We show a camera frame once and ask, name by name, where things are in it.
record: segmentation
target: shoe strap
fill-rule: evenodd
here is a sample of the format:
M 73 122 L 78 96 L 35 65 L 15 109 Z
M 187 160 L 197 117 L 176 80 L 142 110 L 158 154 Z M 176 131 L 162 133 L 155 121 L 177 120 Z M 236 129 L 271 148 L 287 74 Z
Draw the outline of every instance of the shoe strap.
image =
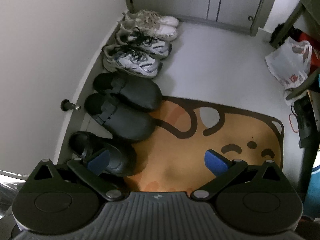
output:
M 93 118 L 99 125 L 103 125 L 109 117 L 111 117 L 115 111 L 118 109 L 120 101 L 116 98 L 111 97 L 110 95 L 106 96 L 105 102 L 101 106 L 102 113 L 96 114 Z
M 86 157 L 90 157 L 94 152 L 94 145 L 97 143 L 98 141 L 98 136 L 96 135 L 87 135 L 88 136 L 88 142 L 87 145 L 84 147 L 84 150 L 81 154 L 81 158 L 85 159 Z
M 104 92 L 106 94 L 119 94 L 122 88 L 127 84 L 127 80 L 123 77 L 116 77 L 111 81 L 112 89 L 107 89 Z

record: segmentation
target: logo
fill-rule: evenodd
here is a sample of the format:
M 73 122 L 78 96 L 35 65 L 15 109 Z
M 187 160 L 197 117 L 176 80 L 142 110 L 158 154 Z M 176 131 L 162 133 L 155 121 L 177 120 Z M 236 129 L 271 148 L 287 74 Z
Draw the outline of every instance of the logo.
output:
M 295 82 L 298 80 L 298 77 L 297 77 L 295 74 L 293 74 L 293 75 L 290 77 L 290 80 L 291 80 L 292 83 L 295 83 Z
M 158 195 L 154 195 L 153 197 L 154 197 L 155 199 L 160 199 L 160 198 L 162 198 L 162 195 L 158 194 Z

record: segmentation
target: orange floor mat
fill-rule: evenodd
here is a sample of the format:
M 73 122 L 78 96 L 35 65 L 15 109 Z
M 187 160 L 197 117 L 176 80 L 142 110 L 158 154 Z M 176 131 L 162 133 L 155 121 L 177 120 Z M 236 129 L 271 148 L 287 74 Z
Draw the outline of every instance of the orange floor mat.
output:
M 219 104 L 163 97 L 151 113 L 154 133 L 133 144 L 136 175 L 125 178 L 132 191 L 191 191 L 215 178 L 204 165 L 213 149 L 251 165 L 283 163 L 283 124 L 276 118 Z

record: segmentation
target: sneaker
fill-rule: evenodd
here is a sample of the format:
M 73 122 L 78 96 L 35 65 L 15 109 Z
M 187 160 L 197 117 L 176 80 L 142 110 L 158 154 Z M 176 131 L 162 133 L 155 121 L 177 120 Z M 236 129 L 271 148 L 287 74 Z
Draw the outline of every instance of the sneaker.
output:
M 154 78 L 162 67 L 158 59 L 129 45 L 106 45 L 102 51 L 103 65 L 106 69 L 111 65 L 131 75 Z
M 164 59 L 169 56 L 172 50 L 170 42 L 145 35 L 138 28 L 133 30 L 121 28 L 116 33 L 116 40 L 120 45 L 129 44 L 138 47 L 153 58 Z
M 141 10 L 137 13 L 126 13 L 124 14 L 125 19 L 127 20 L 136 20 L 136 21 L 141 21 L 141 20 L 146 20 L 147 22 L 149 21 L 154 21 L 160 24 L 168 25 L 171 27 L 178 27 L 179 25 L 179 20 L 175 17 L 172 16 L 161 16 L 160 14 L 154 12 L 154 11 L 149 11 L 149 10 Z
M 122 29 L 133 30 L 139 28 L 143 33 L 165 41 L 173 41 L 178 37 L 177 29 L 154 21 L 124 20 L 119 22 Z

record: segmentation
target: plastic bag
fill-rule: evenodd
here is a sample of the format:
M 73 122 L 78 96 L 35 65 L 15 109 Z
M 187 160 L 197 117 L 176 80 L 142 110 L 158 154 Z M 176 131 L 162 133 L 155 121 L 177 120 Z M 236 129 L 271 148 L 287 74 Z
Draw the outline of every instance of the plastic bag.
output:
M 296 42 L 289 37 L 281 47 L 266 56 L 266 62 L 271 74 L 286 89 L 296 88 L 308 78 L 311 51 L 310 42 Z
M 5 215 L 7 209 L 12 205 L 12 202 L 22 187 L 20 182 L 3 182 L 0 181 L 0 218 Z

